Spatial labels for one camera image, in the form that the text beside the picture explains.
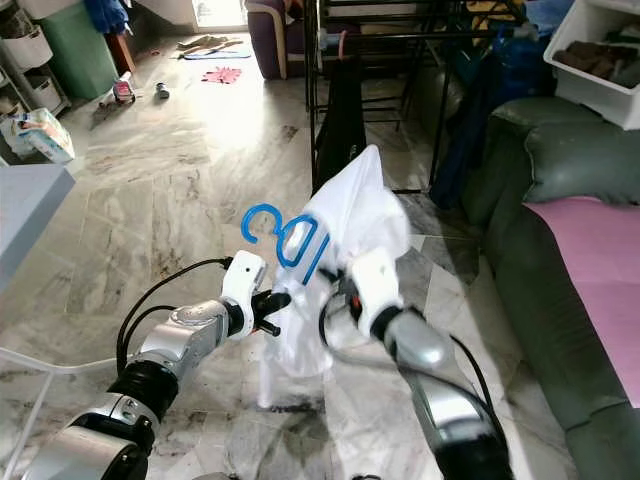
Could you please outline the shelf with white baskets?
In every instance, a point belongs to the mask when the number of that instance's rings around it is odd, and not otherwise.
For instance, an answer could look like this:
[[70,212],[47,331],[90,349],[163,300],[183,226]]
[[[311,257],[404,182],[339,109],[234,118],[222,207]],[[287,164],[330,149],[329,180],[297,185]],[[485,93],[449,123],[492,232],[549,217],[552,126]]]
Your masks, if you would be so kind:
[[59,113],[64,97],[49,67],[52,50],[40,26],[17,0],[10,0],[1,14],[0,47],[12,65],[12,78],[27,110]]

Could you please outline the dark blue cloth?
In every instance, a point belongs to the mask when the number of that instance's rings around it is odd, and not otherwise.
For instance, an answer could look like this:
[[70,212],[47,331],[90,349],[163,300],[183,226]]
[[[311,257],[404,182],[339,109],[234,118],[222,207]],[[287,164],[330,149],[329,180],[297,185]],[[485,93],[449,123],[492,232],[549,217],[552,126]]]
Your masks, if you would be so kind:
[[82,0],[92,26],[102,35],[119,35],[128,29],[125,0]]

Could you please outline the grey green sofa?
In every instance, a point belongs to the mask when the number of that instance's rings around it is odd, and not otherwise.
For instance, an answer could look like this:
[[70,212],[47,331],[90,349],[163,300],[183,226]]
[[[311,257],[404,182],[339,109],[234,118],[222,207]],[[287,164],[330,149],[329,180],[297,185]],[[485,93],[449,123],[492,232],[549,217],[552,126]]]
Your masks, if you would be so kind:
[[568,197],[640,206],[640,131],[557,97],[489,115],[461,207],[582,480],[640,480],[640,390],[621,384],[556,239],[527,207]]

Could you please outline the black buttoned shirt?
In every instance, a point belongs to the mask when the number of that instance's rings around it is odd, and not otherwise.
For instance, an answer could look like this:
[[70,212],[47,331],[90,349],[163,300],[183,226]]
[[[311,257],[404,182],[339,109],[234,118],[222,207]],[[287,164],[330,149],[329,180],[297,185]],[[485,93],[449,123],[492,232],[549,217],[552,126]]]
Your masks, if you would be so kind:
[[328,108],[316,142],[314,189],[346,168],[365,150],[364,102],[362,102],[361,58],[335,60],[330,70]]

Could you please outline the blue hanging garment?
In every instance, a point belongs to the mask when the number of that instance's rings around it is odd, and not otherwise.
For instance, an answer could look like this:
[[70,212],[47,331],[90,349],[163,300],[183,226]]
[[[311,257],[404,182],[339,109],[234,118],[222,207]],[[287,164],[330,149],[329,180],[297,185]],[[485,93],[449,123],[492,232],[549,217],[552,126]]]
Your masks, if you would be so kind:
[[541,59],[547,40],[532,27],[500,33],[480,56],[460,106],[447,120],[448,150],[429,193],[440,209],[458,205],[468,173],[483,155],[489,115],[508,101],[548,95],[553,87],[550,68]]

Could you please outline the white garment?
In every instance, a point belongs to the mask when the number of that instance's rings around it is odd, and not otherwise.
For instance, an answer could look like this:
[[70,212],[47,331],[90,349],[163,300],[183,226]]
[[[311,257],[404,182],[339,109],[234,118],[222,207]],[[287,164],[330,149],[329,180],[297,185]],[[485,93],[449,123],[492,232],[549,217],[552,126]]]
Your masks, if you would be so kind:
[[314,402],[312,385],[333,364],[317,333],[319,316],[332,294],[324,273],[338,273],[361,255],[385,248],[390,255],[404,255],[410,248],[410,220],[402,202],[385,184],[381,152],[369,145],[324,184],[303,207],[328,229],[330,246],[320,268],[307,285],[287,285],[276,265],[270,291],[291,294],[291,305],[268,316],[280,335],[271,335],[259,366],[257,407],[291,410]]

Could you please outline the white plastic folding table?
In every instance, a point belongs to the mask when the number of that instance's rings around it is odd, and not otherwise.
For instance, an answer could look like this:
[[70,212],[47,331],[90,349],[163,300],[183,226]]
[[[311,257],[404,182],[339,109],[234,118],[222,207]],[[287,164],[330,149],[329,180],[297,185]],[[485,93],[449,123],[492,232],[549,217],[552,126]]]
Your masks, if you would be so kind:
[[45,314],[58,317],[67,312],[73,278],[68,271],[70,264],[42,251],[37,243],[44,238],[76,179],[64,166],[56,164],[4,166],[0,179],[1,265],[5,280],[0,361],[44,375],[44,384],[22,429],[3,454],[1,480],[18,480],[20,457],[35,429],[52,380],[83,369],[81,365],[55,364],[38,357],[37,353],[23,353],[18,349],[29,344],[29,339],[20,333],[28,332],[32,325],[49,324]]

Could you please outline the blue door mat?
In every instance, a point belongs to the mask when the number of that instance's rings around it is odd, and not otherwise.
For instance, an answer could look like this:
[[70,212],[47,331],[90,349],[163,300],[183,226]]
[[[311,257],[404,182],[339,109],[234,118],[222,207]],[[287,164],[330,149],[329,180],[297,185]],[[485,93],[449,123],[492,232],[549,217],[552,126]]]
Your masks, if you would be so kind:
[[205,35],[175,46],[178,58],[184,60],[246,59],[251,51],[242,38]]

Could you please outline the pink cloth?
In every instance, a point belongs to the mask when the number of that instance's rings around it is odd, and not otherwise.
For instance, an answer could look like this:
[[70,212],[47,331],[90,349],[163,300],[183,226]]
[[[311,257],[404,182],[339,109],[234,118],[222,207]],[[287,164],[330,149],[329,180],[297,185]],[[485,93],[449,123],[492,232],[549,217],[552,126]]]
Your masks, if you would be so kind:
[[202,74],[201,81],[216,84],[234,84],[242,77],[242,69],[232,67],[216,67]]

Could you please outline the blue plastic hanger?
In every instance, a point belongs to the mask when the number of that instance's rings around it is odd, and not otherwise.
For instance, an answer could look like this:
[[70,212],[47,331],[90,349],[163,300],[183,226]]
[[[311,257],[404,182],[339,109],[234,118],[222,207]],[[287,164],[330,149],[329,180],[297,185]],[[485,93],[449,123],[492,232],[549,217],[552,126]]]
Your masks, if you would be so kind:
[[285,220],[282,211],[270,204],[250,207],[239,224],[241,234],[251,244],[269,243],[270,259],[279,266],[278,276],[287,285],[307,285],[330,246],[328,229],[310,214]]

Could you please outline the black metal drying rack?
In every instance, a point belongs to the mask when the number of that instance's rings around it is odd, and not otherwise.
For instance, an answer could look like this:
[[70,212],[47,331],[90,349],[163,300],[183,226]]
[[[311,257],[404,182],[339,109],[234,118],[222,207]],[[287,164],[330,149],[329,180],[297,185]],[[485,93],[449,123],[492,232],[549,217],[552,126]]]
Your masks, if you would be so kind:
[[448,150],[447,120],[465,96],[480,56],[513,29],[532,27],[541,37],[549,29],[531,18],[526,0],[302,0],[305,104],[312,128],[311,165],[328,108],[330,70],[337,59],[338,35],[356,36],[362,60],[364,125],[380,113],[401,119],[417,105],[413,90],[438,79],[433,105],[428,179],[420,188],[429,196],[436,170]]

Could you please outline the green plastic bin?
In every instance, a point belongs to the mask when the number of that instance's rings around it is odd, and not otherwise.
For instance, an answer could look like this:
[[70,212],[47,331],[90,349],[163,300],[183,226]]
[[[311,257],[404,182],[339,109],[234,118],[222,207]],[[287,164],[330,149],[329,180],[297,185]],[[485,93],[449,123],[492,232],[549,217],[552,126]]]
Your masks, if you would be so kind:
[[104,95],[118,78],[102,33],[97,32],[82,1],[36,20],[52,51],[52,72],[73,99]]

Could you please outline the red and white toy car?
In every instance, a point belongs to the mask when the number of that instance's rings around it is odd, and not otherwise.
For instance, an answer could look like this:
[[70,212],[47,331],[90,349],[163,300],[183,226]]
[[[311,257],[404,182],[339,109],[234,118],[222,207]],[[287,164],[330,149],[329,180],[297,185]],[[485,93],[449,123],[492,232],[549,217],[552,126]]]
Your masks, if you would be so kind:
[[125,70],[115,79],[113,87],[111,87],[111,95],[113,95],[116,105],[133,104],[136,101],[136,92],[133,90],[131,81],[132,73],[129,70]]

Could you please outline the pink foam mat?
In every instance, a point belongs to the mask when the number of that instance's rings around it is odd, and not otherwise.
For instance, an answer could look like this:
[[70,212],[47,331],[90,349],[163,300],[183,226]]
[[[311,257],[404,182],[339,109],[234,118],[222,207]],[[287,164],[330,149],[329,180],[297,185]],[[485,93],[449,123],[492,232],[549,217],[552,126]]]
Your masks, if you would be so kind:
[[527,204],[559,256],[623,388],[640,390],[640,206],[589,197]]

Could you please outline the printed diaper package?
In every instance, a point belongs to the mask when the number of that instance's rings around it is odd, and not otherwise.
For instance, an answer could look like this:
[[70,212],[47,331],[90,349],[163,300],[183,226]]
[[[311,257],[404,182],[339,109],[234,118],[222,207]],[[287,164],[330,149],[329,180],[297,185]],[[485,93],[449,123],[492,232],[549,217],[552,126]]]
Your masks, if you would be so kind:
[[41,154],[58,164],[76,159],[70,133],[46,108],[4,116],[0,132],[19,156]]

